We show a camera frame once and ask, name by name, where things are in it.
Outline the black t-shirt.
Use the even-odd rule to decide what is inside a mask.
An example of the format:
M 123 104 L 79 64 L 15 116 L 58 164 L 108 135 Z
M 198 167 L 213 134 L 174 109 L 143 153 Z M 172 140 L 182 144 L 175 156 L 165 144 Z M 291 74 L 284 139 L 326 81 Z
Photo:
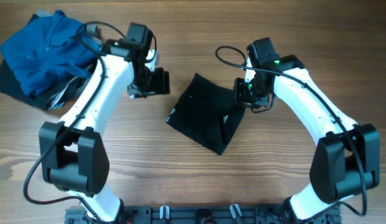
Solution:
M 235 134 L 245 108 L 234 92 L 196 73 L 173 106 L 166 123 L 201 146 L 222 155 Z

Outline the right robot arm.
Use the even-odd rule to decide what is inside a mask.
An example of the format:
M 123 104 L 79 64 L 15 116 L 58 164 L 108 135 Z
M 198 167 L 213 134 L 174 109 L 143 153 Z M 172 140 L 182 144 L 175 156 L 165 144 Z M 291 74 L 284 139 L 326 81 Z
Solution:
M 316 86 L 294 55 L 249 56 L 239 65 L 245 78 L 235 82 L 236 98 L 255 113 L 284 101 L 309 131 L 315 153 L 309 184 L 281 205 L 266 206 L 260 215 L 280 223 L 333 221 L 341 206 L 357 216 L 368 210 L 367 191 L 380 182 L 379 133 L 372 124 L 359 125 Z

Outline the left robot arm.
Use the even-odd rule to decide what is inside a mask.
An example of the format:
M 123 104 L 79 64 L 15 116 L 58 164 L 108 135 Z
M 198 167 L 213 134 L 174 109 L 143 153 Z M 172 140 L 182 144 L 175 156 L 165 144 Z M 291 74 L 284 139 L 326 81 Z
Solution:
M 129 223 L 123 201 L 110 189 L 110 162 L 102 140 L 106 124 L 124 92 L 131 98 L 169 93 L 169 74 L 158 66 L 150 43 L 108 40 L 91 79 L 75 104 L 57 123 L 39 131 L 46 183 L 83 205 L 87 223 Z

